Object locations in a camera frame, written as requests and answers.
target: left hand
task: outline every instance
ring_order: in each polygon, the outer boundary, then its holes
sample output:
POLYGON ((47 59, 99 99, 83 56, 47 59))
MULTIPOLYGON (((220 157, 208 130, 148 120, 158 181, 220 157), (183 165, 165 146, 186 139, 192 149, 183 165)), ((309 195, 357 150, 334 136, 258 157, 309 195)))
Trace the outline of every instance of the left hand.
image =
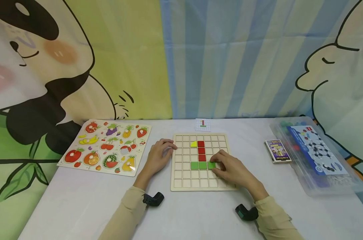
POLYGON ((145 163, 141 173, 146 173, 149 176, 152 176, 163 169, 172 156, 174 149, 177 149, 177 146, 173 144, 173 140, 171 139, 162 138, 157 141, 154 145, 152 145, 148 154, 147 162, 145 163))

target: green leaf illustration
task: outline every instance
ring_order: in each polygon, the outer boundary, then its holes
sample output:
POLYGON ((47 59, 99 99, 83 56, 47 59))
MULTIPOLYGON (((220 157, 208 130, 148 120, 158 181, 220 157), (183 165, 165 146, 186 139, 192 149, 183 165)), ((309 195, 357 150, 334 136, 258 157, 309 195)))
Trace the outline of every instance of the green leaf illustration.
POLYGON ((45 174, 44 174, 42 168, 40 167, 40 165, 37 163, 34 163, 34 167, 35 167, 37 180, 39 180, 39 182, 41 182, 42 184, 48 185, 49 182, 48 182, 47 178, 45 177, 45 174))
POLYGON ((24 163, 15 169, 0 189, 0 202, 28 189, 35 179, 35 163, 24 163))

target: right hand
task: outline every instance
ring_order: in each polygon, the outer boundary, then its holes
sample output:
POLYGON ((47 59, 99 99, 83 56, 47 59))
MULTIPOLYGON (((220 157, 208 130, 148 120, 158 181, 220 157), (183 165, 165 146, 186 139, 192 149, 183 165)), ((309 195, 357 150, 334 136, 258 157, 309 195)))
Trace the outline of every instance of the right hand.
POLYGON ((220 150, 211 157, 210 162, 219 162, 220 169, 216 167, 212 169, 214 174, 236 185, 245 187, 255 201, 268 197, 263 184, 236 157, 229 155, 224 150, 220 150))

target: black wrist strap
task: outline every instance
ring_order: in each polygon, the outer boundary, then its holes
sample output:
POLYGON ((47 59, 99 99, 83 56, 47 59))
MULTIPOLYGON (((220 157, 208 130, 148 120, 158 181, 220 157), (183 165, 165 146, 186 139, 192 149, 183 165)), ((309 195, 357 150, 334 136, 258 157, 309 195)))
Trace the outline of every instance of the black wrist strap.
POLYGON ((143 202, 152 207, 157 207, 164 200, 164 195, 161 192, 158 192, 154 197, 149 196, 148 194, 144 194, 143 202))
POLYGON ((248 211, 244 205, 240 204, 235 208, 235 211, 238 216, 245 221, 253 221, 259 217, 256 207, 253 207, 248 211))

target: wooden grid board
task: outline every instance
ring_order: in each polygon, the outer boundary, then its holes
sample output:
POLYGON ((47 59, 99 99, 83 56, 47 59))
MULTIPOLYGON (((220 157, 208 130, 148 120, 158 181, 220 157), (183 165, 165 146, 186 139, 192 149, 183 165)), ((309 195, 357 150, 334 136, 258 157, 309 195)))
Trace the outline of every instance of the wooden grid board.
POLYGON ((179 133, 173 136, 178 147, 172 154, 171 191, 234 191, 237 187, 212 172, 213 154, 230 153, 224 133, 179 133))

